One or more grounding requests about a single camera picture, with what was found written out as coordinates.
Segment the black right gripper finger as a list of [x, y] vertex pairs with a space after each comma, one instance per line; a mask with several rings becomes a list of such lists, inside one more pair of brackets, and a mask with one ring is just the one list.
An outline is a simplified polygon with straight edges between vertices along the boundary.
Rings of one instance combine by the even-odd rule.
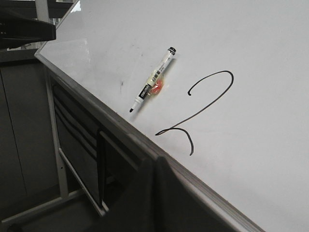
[[235, 226], [203, 204], [181, 183], [165, 158], [146, 158], [137, 232], [235, 232]]

